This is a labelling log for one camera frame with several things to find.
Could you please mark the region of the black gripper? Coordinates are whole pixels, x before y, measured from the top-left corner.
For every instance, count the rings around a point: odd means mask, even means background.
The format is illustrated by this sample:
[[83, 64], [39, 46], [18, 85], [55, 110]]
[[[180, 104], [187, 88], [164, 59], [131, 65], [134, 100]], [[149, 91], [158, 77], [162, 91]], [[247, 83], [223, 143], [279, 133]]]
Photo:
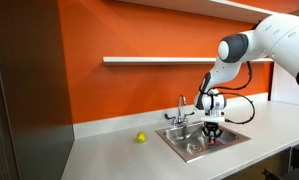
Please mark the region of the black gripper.
[[209, 145], [215, 144], [216, 139], [222, 134], [223, 130], [219, 128], [217, 123], [205, 122], [202, 128], [203, 133], [208, 137]]

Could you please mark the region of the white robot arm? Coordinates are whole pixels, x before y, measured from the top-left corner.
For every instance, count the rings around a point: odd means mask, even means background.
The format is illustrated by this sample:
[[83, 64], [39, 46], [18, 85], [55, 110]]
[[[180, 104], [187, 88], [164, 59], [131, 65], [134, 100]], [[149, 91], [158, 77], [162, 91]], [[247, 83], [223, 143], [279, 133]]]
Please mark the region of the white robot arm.
[[225, 107], [218, 91], [235, 78], [243, 62], [269, 57], [292, 75], [299, 86], [299, 16], [273, 14], [249, 31], [229, 35], [218, 45], [214, 67], [205, 74], [194, 106], [211, 114]]

